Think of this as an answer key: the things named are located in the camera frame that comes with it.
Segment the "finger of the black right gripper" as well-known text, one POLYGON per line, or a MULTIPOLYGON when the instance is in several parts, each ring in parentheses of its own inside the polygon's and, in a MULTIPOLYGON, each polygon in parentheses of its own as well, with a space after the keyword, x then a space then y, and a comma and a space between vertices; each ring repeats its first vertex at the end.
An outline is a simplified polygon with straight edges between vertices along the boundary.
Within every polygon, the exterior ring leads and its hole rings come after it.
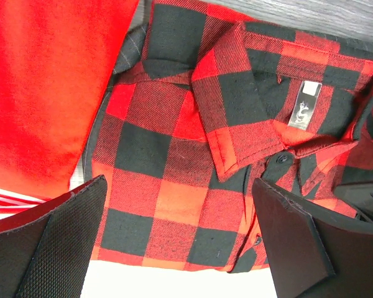
POLYGON ((334 195, 355 209, 359 220, 373 224, 373 181, 340 184, 334 195))

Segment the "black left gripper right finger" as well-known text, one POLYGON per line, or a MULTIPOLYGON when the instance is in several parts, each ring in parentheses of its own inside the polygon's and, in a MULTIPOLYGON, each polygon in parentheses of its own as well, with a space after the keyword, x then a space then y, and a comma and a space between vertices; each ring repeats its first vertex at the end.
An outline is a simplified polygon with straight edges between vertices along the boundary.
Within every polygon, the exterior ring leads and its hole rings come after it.
POLYGON ((263 179, 252 194, 279 297, 373 297, 373 223, 263 179))

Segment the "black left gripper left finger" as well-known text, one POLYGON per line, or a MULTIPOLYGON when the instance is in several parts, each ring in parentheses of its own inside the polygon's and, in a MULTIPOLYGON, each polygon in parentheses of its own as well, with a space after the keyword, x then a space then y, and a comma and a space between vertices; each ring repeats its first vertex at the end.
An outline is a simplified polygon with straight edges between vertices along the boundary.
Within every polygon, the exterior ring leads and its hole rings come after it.
POLYGON ((103 215, 103 175, 0 220, 0 297, 79 297, 103 215))

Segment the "red black checked shirt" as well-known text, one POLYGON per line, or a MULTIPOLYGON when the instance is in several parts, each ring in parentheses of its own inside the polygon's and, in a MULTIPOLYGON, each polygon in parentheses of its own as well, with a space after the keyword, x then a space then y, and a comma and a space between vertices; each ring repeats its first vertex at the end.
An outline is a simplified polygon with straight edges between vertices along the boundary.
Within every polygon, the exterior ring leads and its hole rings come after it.
POLYGON ((373 45, 201 1, 154 1, 143 33, 91 159, 108 182, 94 260, 266 268, 257 178, 356 216, 333 189, 373 179, 373 45))

